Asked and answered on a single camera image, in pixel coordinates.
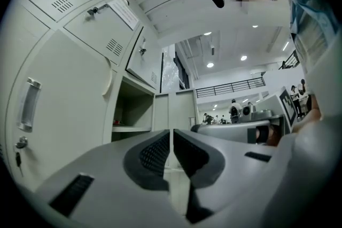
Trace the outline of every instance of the paper label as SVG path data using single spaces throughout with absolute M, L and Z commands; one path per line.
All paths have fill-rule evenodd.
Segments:
M 134 30 L 139 20 L 123 0 L 113 0 L 108 2 L 108 5 L 128 25 L 128 27 Z

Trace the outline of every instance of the ceiling light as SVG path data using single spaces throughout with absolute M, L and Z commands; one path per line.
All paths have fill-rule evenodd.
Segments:
M 286 47 L 287 47 L 288 44 L 289 44 L 289 43 L 287 42 L 286 45 L 285 45 L 285 47 L 283 48 L 283 51 L 286 49 Z

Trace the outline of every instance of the key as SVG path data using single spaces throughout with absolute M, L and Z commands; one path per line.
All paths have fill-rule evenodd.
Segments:
M 17 163 L 17 167 L 19 167 L 19 169 L 20 169 L 20 173 L 21 173 L 21 175 L 22 175 L 22 177 L 24 176 L 23 175 L 23 173 L 22 173 L 22 170 L 21 170 L 21 157 L 20 157 L 20 153 L 19 152 L 16 152 L 15 153 L 15 161 L 16 161 L 16 163 Z

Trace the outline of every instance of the shelf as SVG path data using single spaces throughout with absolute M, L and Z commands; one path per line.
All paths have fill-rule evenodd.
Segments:
M 112 132 L 145 132 L 151 131 L 149 127 L 130 127 L 127 125 L 115 125 L 113 126 Z

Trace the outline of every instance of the railing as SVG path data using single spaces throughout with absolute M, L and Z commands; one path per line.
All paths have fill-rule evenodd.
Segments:
M 296 50 L 288 57 L 288 59 L 283 62 L 282 66 L 279 69 L 286 69 L 286 68 L 295 68 L 299 64 L 298 56 Z
M 265 86 L 265 82 L 262 77 L 250 79 L 250 80 L 244 80 L 224 85 L 216 85 L 214 87 L 209 88 L 203 88 L 203 89 L 197 89 L 197 98 L 200 97 L 207 97 L 207 96 L 215 96 L 215 95 L 221 95 L 225 93 L 232 93 L 236 91 L 242 91 L 247 89 L 254 89 Z

